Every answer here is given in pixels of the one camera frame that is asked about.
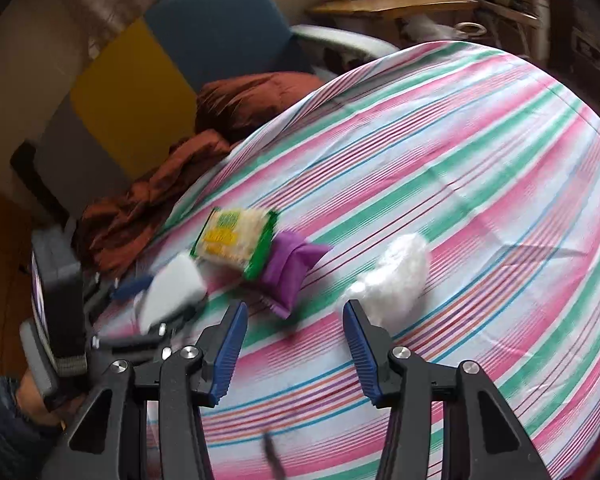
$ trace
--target wooden shelf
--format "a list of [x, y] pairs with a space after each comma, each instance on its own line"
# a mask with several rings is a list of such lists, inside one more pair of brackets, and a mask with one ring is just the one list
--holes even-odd
[[394, 20], [414, 14], [473, 10], [477, 6], [475, 0], [335, 0], [312, 7], [307, 13]]

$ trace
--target yellow panel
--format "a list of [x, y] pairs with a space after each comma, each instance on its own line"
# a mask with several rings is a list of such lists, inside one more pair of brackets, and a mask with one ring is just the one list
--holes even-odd
[[71, 91], [76, 113], [130, 178], [161, 164], [194, 131], [196, 95], [139, 18]]

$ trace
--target yellow label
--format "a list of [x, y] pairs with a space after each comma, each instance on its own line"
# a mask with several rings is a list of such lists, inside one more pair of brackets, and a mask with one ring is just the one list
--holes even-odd
[[215, 254], [216, 256], [224, 256], [222, 245], [209, 245], [206, 247], [206, 252], [209, 254]]
[[205, 242], [209, 244], [235, 245], [237, 235], [231, 229], [209, 229], [205, 234]]

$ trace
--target brown blanket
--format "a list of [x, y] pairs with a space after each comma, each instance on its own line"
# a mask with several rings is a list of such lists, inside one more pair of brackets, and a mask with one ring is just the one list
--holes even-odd
[[243, 75], [207, 83], [198, 95], [196, 131], [213, 128], [227, 141], [239, 142], [321, 86], [317, 76], [299, 72]]
[[126, 195], [88, 206], [74, 236], [83, 265], [106, 276], [121, 276], [183, 193], [230, 151], [216, 131], [207, 130], [172, 150], [160, 168], [136, 180]]

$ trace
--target white plastic bag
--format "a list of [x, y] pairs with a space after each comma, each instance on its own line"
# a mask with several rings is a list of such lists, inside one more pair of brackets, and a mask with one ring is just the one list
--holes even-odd
[[393, 335], [405, 328], [428, 275], [427, 241], [417, 233], [403, 235], [389, 244], [373, 270], [358, 276], [340, 303], [358, 300], [371, 324]]
[[455, 30], [448, 25], [440, 25], [424, 14], [411, 16], [409, 18], [409, 23], [404, 26], [402, 31], [416, 43], [442, 40], [466, 40], [467, 38], [467, 35], [464, 32]]

